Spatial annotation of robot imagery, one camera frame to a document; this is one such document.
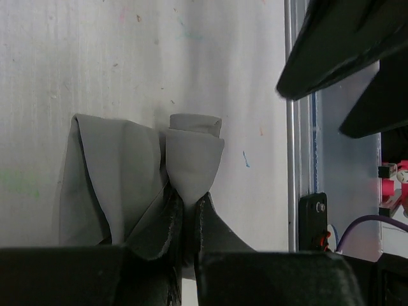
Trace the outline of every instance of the folded cloth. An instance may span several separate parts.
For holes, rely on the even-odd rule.
[[[209,192],[217,175],[224,140],[221,119],[175,114],[166,132],[166,167],[171,185],[184,202],[183,277],[194,278],[196,202]]]
[[[61,245],[120,244],[163,210],[159,133],[127,120],[75,115],[60,200]]]

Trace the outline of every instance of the gray fabric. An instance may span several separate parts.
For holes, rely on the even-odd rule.
[[[126,120],[74,116],[60,205],[60,244],[123,242],[163,209],[159,134]]]
[[[221,119],[191,113],[176,113],[170,116],[170,129],[211,134],[219,138]]]
[[[203,115],[172,115],[165,134],[126,120],[74,116],[62,182],[60,244],[96,245],[109,236],[120,244],[130,234],[137,236],[163,211],[170,179],[184,202],[183,273],[194,278],[196,202],[217,174],[224,149],[220,130],[220,118]]]
[[[209,192],[217,175],[224,140],[221,119],[176,114],[166,133],[166,165],[171,185],[184,202],[183,277],[194,278],[196,203]]]

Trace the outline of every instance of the black plastic part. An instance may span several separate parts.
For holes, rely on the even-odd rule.
[[[377,263],[354,257],[343,257],[353,269],[366,305],[377,305],[377,295],[375,293],[377,290]]]
[[[408,260],[383,254],[377,262],[377,285],[378,305],[408,305]]]
[[[378,167],[378,177],[381,179],[390,179],[397,172],[396,164],[383,164]]]
[[[364,305],[352,270],[333,253],[203,253],[196,274],[200,306]]]
[[[327,244],[327,196],[325,193],[311,194],[300,199],[298,204],[299,251],[324,251]]]
[[[349,137],[361,138],[408,125],[407,84],[408,48],[405,48],[380,61],[378,74],[350,111],[340,131]]]
[[[0,305],[180,305],[182,209],[172,192],[124,245],[1,249]]]
[[[300,99],[407,45],[408,1],[311,0],[277,90]]]
[[[392,213],[391,213],[391,210],[389,208],[379,207],[378,208],[378,214],[382,215],[384,217],[387,217],[387,218],[392,217]]]
[[[209,193],[197,202],[195,233],[197,253],[255,252],[217,215]]]

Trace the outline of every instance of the purple wire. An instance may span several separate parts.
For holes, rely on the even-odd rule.
[[[394,225],[396,228],[399,228],[403,231],[408,232],[408,224],[402,223],[400,221],[391,219],[389,217],[385,217],[383,215],[364,215],[363,217],[357,218],[354,220],[344,232],[342,238],[340,239],[339,244],[337,245],[336,252],[341,252],[343,249],[344,242],[346,241],[347,237],[350,235],[350,232],[360,223],[365,221],[381,221],[384,223],[388,223],[390,225]]]

